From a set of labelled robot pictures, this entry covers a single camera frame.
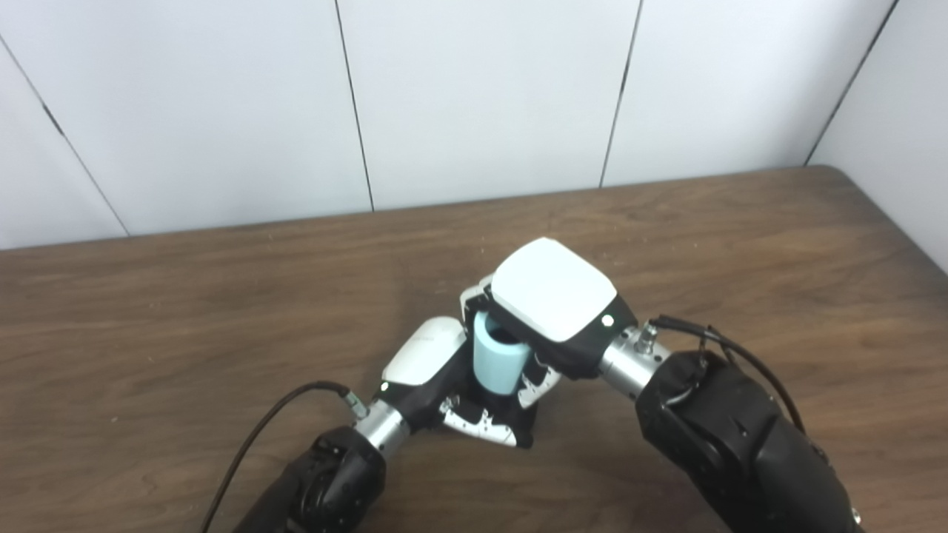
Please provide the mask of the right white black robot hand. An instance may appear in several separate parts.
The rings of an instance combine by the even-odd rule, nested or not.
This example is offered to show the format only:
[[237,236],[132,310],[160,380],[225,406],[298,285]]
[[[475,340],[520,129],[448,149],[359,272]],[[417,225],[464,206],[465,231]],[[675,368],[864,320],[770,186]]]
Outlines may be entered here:
[[538,238],[519,247],[476,286],[461,293],[461,316],[484,312],[534,361],[517,392],[530,409],[559,378],[593,379],[607,348],[640,325],[612,281],[569,247]]

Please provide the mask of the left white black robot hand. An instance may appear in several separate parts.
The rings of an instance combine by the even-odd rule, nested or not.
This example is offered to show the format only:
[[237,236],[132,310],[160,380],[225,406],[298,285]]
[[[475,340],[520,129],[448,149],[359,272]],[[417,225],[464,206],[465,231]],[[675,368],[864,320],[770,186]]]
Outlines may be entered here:
[[360,432],[382,453],[393,453],[421,429],[447,427],[471,438],[528,449],[529,432],[504,424],[463,397],[472,374],[472,344],[453,317],[429,318],[383,368]]

